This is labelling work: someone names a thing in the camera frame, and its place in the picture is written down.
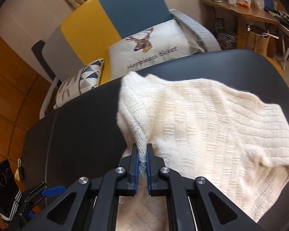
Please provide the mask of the cream knit sweater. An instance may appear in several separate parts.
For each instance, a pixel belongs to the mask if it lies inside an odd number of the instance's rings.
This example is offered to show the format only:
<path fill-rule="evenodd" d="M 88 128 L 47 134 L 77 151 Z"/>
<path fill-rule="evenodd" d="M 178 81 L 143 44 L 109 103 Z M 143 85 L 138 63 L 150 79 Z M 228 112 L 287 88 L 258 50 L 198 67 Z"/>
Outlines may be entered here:
<path fill-rule="evenodd" d="M 117 124 L 139 150 L 135 197 L 119 201 L 117 230 L 168 230 L 164 197 L 147 190 L 146 150 L 182 176 L 207 178 L 253 221 L 289 182 L 289 124 L 279 105 L 209 79 L 122 78 Z"/>

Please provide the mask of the blue folding chair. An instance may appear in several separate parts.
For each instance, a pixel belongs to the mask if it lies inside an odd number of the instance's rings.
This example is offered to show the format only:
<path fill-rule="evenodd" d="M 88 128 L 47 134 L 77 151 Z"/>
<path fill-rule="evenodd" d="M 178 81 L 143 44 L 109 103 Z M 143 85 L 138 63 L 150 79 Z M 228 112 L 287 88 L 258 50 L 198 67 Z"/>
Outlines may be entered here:
<path fill-rule="evenodd" d="M 274 0 L 264 0 L 264 8 L 275 10 L 275 2 Z"/>

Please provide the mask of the triangle pattern pillow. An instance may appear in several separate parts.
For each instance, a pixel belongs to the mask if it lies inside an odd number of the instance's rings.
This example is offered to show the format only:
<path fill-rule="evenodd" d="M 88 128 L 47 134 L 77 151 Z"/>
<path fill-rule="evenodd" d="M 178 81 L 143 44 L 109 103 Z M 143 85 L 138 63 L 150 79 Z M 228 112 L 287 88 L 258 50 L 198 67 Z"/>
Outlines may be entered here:
<path fill-rule="evenodd" d="M 97 59 L 81 68 L 74 76 L 66 79 L 56 94 L 54 109 L 96 88 L 100 84 L 104 59 Z"/>

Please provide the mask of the white deer print pillow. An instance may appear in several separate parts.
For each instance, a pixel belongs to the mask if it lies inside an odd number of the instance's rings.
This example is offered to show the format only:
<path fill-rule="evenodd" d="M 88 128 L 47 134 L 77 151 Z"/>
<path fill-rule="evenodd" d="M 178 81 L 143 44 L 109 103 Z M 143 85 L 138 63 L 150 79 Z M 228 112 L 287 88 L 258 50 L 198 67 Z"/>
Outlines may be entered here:
<path fill-rule="evenodd" d="M 112 80 L 130 71 L 205 52 L 196 38 L 174 19 L 126 37 L 108 51 Z"/>

